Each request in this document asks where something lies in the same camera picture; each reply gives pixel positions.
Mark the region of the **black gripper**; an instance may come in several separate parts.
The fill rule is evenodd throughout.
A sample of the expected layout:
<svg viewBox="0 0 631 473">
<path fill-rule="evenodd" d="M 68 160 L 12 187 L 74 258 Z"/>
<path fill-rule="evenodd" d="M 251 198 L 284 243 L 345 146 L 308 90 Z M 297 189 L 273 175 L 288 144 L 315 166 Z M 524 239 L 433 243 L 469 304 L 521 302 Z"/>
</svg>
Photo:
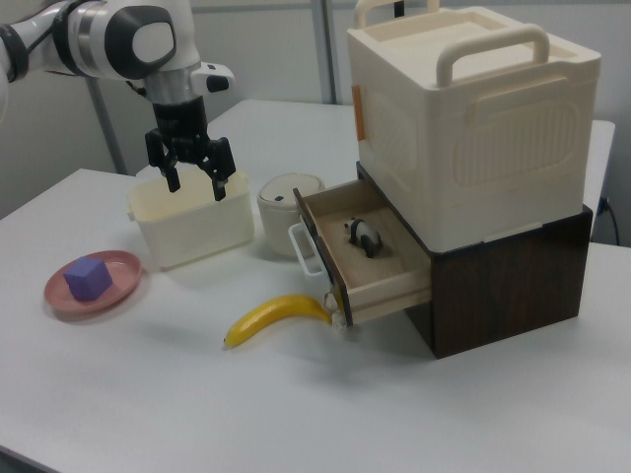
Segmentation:
<svg viewBox="0 0 631 473">
<path fill-rule="evenodd" d="M 212 180 L 217 202 L 226 197 L 226 185 L 236 172 L 227 138 L 210 139 L 202 97 L 172 104 L 152 104 L 157 127 L 145 134 L 149 165 L 158 168 L 169 192 L 180 189 L 177 162 L 199 166 Z"/>
</svg>

